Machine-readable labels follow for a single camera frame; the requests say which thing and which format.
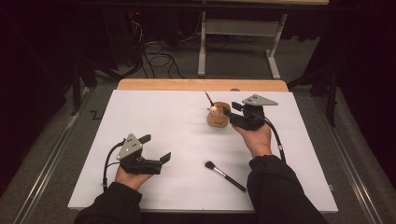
metal rail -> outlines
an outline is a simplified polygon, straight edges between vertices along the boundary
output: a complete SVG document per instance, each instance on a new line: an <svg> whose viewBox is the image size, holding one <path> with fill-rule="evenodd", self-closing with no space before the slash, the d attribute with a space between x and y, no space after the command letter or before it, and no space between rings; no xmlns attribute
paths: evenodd
<svg viewBox="0 0 396 224"><path fill-rule="evenodd" d="M326 117L326 106L323 103L323 101L319 97L312 97L315 103L315 106L322 112L320 113L321 117L324 119L327 128L329 129L332 139L336 145L337 149L337 154L341 160L341 163L343 165L343 168L346 172L346 176L349 179L349 182L356 194L356 197L361 204L361 209L364 212L364 215L366 215L366 218L369 223L376 224L380 223L382 224L381 217L379 216L378 212L375 209L375 206L373 204L373 201L371 199L370 193L365 187L363 181L361 180L361 177L358 174L358 171L356 170L355 166L353 165L352 160L350 159L346 148L343 145L343 142L340 139L340 136L338 135L337 130L330 124Z"/></svg>
<svg viewBox="0 0 396 224"><path fill-rule="evenodd" d="M83 101L81 108L87 103L89 96L91 96L92 92L89 91L88 88L85 88L84 92L82 93ZM61 136L59 137L55 148L52 150L49 158L44 165L40 175L38 176L35 184L33 185L29 195L27 196L23 206L21 207L20 212L14 219L14 224L23 224L28 223L30 216L33 214L35 207L37 206L44 190L46 189L48 183L50 182L50 178L55 171L55 168L64 153L64 143L66 142L69 134L71 133L76 121L78 120L79 113L81 108L73 116L69 122L67 123L66 127L64 128Z"/></svg>

hand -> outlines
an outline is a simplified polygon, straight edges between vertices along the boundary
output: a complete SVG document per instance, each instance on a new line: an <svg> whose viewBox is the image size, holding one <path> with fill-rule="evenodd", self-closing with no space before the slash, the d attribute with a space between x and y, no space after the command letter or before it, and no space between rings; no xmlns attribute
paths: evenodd
<svg viewBox="0 0 396 224"><path fill-rule="evenodd" d="M116 173L116 182L126 185L131 189L139 190L140 186L150 179L152 175L131 175L126 173L122 167Z"/></svg>
<svg viewBox="0 0 396 224"><path fill-rule="evenodd" d="M272 155L271 128L268 124L262 125L260 129L256 131L246 131L234 125L233 128L242 135L253 158L263 155Z"/></svg>

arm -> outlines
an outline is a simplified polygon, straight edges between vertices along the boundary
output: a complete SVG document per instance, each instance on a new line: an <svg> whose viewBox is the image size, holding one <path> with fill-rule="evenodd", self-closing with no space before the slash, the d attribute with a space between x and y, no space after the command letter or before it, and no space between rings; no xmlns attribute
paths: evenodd
<svg viewBox="0 0 396 224"><path fill-rule="evenodd" d="M304 195L293 170L272 155L269 126L263 125L254 132L234 128L253 157L247 191L260 223L327 223Z"/></svg>
<svg viewBox="0 0 396 224"><path fill-rule="evenodd" d="M142 194L137 190L151 177L129 175L119 167L115 182L91 206L78 213L75 223L140 223L139 203Z"/></svg>

white paper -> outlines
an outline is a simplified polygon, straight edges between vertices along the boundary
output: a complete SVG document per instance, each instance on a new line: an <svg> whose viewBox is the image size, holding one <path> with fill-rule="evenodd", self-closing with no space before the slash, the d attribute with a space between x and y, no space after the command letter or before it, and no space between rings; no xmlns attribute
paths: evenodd
<svg viewBox="0 0 396 224"><path fill-rule="evenodd" d="M242 104L253 93L278 102L265 106L264 113L276 127L287 164L297 174L305 195L321 212L338 211L292 93L208 91L214 102L228 104ZM140 188L142 210L253 211L246 192L205 167L206 161L213 161L221 171L246 186L251 160L242 137L231 125L207 125L209 106L203 91L113 91L68 207L87 207L103 192L101 182L108 151L133 133L137 138L151 134L151 141L143 146L143 156L148 160L158 160L172 152L162 173ZM279 157L274 136L272 150ZM114 151L110 163L116 161L118 152ZM114 180L117 166L110 166L107 171L109 183Z"/></svg>

black handle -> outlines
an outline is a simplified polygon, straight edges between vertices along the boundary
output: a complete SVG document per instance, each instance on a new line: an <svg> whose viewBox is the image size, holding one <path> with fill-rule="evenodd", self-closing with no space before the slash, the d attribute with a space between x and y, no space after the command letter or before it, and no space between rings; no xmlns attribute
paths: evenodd
<svg viewBox="0 0 396 224"><path fill-rule="evenodd" d="M243 187L242 185L240 185L238 182L234 181L232 178L230 178L229 176L225 176L225 178L230 181L231 183L233 183L235 186L237 186L239 189L241 189L242 191L247 191L247 189L245 189L245 187Z"/></svg>

